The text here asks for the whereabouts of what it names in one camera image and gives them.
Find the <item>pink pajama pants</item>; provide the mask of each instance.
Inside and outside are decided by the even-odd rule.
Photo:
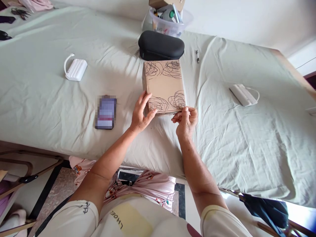
[[[69,157],[70,166],[76,171],[77,178],[75,185],[79,186],[90,171],[96,161],[81,159],[78,157]],[[104,204],[124,196],[126,194],[138,193],[145,195],[160,206],[172,212],[172,202],[174,195],[175,178],[166,174],[161,174],[145,170],[132,186],[123,185],[119,181],[118,173],[112,177],[107,192],[104,195]]]

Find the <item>black object on bed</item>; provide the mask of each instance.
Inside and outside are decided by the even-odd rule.
[[[0,40],[9,40],[12,39],[12,37],[8,36],[8,34],[4,31],[0,31]]]
[[[146,61],[176,60],[184,53],[182,40],[155,31],[144,31],[138,45],[139,54]]]

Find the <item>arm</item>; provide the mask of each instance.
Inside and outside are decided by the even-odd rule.
[[[198,112],[195,108],[184,107],[182,112],[174,115],[173,123],[178,122],[176,133],[179,139],[184,173],[192,195],[201,216],[202,211],[209,205],[227,208],[214,178],[201,160],[192,140],[192,133],[198,123]]]
[[[131,126],[94,164],[69,201],[91,201],[100,213],[104,194],[108,189],[112,176],[122,164],[127,148],[137,134],[148,126],[157,112],[157,109],[155,109],[147,117],[144,116],[144,108],[150,97],[151,94],[146,95],[145,91],[140,95],[135,104]]]

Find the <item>person's right hand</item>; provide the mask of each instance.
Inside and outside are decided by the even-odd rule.
[[[195,108],[186,106],[182,112],[176,113],[171,121],[179,123],[176,130],[178,139],[189,140],[192,138],[194,128],[198,123],[198,112]]]
[[[155,117],[158,111],[157,109],[151,110],[147,114],[147,117],[144,116],[144,109],[151,95],[152,93],[146,94],[146,91],[143,91],[143,93],[139,96],[138,100],[136,101],[132,116],[132,123],[129,127],[129,129],[133,132],[136,132],[136,134],[140,133],[148,126],[148,124]]]

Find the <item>scissors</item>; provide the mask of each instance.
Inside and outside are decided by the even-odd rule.
[[[13,15],[19,15],[22,18],[22,20],[26,20],[25,18],[28,17],[27,15],[31,15],[29,14],[29,12],[21,10],[19,8],[12,8],[11,13]]]

